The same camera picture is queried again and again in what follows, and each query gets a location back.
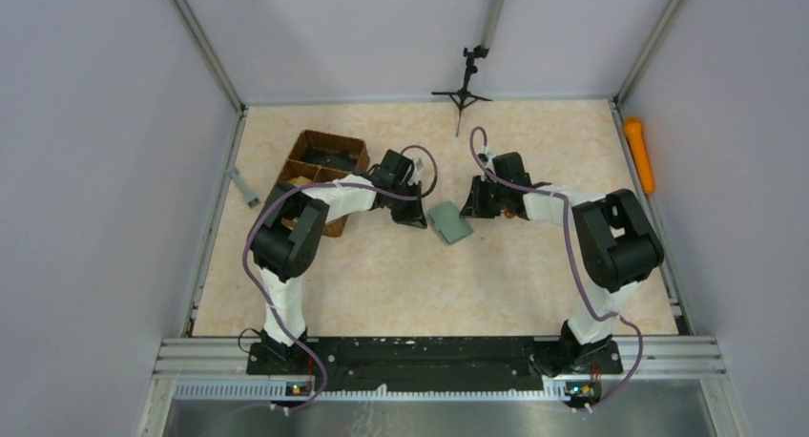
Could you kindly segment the green leather card holder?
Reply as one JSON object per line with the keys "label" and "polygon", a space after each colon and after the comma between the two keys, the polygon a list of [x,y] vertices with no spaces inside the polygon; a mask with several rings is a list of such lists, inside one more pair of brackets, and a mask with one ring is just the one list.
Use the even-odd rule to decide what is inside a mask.
{"label": "green leather card holder", "polygon": [[451,200],[430,208],[427,211],[427,219],[437,235],[447,245],[456,244],[474,232],[468,221],[461,217],[459,209]]}

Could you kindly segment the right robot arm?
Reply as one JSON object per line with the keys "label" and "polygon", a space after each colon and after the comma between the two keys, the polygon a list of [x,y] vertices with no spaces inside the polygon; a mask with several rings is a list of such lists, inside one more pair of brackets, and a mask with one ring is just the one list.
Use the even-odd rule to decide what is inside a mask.
{"label": "right robot arm", "polygon": [[582,303],[535,365],[547,376],[585,370],[612,341],[632,293],[664,260],[662,244],[637,196],[628,189],[588,195],[533,184],[516,152],[482,152],[473,158],[483,173],[472,180],[462,217],[506,214],[561,227]]}

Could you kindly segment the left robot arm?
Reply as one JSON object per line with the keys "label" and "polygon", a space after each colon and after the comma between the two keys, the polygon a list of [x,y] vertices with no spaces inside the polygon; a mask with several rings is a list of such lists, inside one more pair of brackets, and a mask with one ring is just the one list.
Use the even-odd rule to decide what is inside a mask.
{"label": "left robot arm", "polygon": [[257,274],[249,277],[265,299],[266,318],[259,346],[290,361],[302,355],[307,326],[302,312],[302,277],[319,249],[326,225],[351,214],[387,209],[394,223],[425,229],[423,199],[437,186],[424,186],[422,163],[389,150],[364,171],[327,181],[277,183],[248,233],[244,260]]}

